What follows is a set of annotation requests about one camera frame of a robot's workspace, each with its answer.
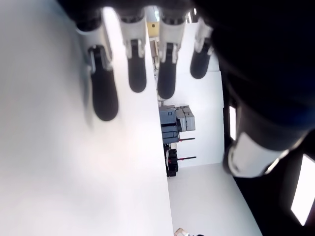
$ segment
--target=white table surface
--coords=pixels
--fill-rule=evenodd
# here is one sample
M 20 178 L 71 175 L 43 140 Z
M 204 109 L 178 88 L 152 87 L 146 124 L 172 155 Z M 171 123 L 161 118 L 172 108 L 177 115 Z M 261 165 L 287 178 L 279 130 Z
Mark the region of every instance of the white table surface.
M 55 1 L 0 3 L 1 235 L 173 235 L 149 44 L 147 88 L 136 94 L 115 13 L 105 19 L 120 102 L 111 122 L 93 113 Z

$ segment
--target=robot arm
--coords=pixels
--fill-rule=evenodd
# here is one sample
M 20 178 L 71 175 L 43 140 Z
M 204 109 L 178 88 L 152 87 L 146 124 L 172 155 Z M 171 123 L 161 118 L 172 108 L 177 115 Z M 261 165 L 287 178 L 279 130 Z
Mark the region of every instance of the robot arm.
M 101 9 L 110 6 L 118 14 L 129 84 L 134 92 L 142 92 L 146 86 L 143 7 L 157 5 L 161 14 L 158 92 L 162 98 L 168 99 L 174 93 L 185 15 L 194 7 L 201 18 L 191 60 L 192 76 L 200 79 L 205 75 L 213 48 L 228 72 L 223 82 L 238 104 L 237 138 L 223 160 L 229 173 L 257 177 L 267 169 L 271 171 L 272 164 L 299 145 L 315 127 L 315 69 L 310 63 L 315 52 L 314 34 L 310 33 L 315 23 L 312 8 L 305 12 L 305 7 L 294 5 L 279 10 L 273 5 L 231 0 L 58 2 L 76 23 L 87 65 L 91 67 L 94 110 L 101 120 L 112 120 L 119 108 Z M 310 16 L 309 29 L 303 14 Z M 292 25 L 283 24 L 294 21 L 300 26 L 299 34 Z

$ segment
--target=black rubber fingertip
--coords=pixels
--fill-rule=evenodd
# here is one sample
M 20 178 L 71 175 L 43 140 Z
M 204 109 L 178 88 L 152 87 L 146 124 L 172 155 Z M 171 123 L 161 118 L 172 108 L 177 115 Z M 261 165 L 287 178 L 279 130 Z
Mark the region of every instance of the black rubber fingertip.
M 142 92 L 147 86 L 144 58 L 138 56 L 128 59 L 129 85 L 132 91 Z
M 190 64 L 190 73 L 195 79 L 203 78 L 208 70 L 208 65 L 210 61 L 210 55 L 207 51 L 201 51 L 197 53 L 193 52 L 191 64 Z
M 118 113 L 114 72 L 112 70 L 96 70 L 91 78 L 94 111 L 101 120 L 110 121 Z
M 174 95 L 176 84 L 176 64 L 166 60 L 160 63 L 157 91 L 161 98 L 169 99 Z

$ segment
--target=fluorescent light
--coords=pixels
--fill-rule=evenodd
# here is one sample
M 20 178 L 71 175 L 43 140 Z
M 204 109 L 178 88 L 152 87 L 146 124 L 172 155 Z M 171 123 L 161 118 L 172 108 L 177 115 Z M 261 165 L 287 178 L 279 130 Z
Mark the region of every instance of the fluorescent light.
M 230 106 L 230 136 L 236 140 L 236 109 Z
M 157 8 L 157 7 L 156 7 L 156 9 L 154 10 L 154 15 L 155 15 L 157 21 L 159 21 L 159 11 L 158 11 L 158 8 Z
M 291 211 L 305 225 L 315 199 L 315 162 L 303 155 L 299 181 L 295 190 Z
M 191 23 L 191 13 L 188 13 L 188 19 L 189 19 L 189 23 Z

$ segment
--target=white wall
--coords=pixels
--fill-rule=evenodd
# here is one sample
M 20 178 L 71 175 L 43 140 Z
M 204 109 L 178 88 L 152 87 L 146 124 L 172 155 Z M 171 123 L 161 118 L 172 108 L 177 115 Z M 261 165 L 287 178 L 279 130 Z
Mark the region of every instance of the white wall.
M 195 137 L 193 141 L 178 143 L 179 157 L 197 156 L 196 159 L 179 162 L 179 167 L 213 164 L 222 161 L 223 140 L 223 92 L 218 59 L 210 57 L 208 72 L 197 80 L 190 74 L 190 62 L 197 23 L 186 24 L 177 64 L 176 88 L 165 105 L 189 105 L 195 116 L 196 130 L 183 132 L 181 138 Z
M 106 10 L 120 111 L 92 112 L 72 23 L 55 0 L 0 2 L 0 234 L 173 235 L 149 44 L 148 85 L 129 88 Z
M 192 235 L 261 236 L 234 179 L 221 164 L 180 169 L 168 180 L 174 230 Z

